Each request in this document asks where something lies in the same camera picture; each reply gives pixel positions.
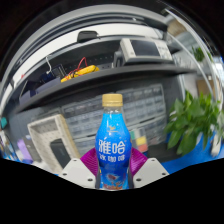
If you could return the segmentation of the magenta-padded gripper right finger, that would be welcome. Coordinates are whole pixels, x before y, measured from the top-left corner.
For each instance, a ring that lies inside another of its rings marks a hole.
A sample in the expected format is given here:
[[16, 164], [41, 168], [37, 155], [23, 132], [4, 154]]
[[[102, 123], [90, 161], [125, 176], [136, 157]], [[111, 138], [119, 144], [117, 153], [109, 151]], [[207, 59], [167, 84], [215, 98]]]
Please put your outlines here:
[[137, 149], [132, 149], [128, 170], [130, 189], [141, 188], [168, 175], [156, 158], [147, 158]]

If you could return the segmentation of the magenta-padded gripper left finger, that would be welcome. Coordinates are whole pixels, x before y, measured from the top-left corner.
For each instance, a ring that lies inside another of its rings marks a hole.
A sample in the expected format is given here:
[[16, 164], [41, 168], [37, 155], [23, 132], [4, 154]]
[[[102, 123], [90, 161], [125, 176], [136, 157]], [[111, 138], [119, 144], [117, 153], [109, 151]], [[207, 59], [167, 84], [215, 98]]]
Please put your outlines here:
[[89, 150], [80, 159], [71, 159], [59, 176], [78, 186], [98, 189], [100, 187], [100, 173], [96, 150]]

